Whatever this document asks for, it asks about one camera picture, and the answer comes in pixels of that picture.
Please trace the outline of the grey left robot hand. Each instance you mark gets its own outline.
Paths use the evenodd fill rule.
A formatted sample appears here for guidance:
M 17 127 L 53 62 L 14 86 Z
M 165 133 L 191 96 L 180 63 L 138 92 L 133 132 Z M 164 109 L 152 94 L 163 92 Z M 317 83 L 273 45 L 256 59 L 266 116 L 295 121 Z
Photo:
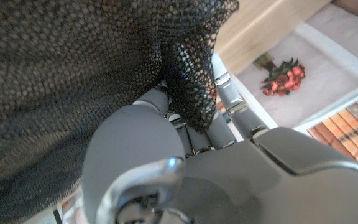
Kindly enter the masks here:
M 83 166 L 90 223 L 358 223 L 358 164 L 304 134 L 268 129 L 219 55 L 219 112 L 203 134 L 169 122 L 165 85 L 108 117 Z

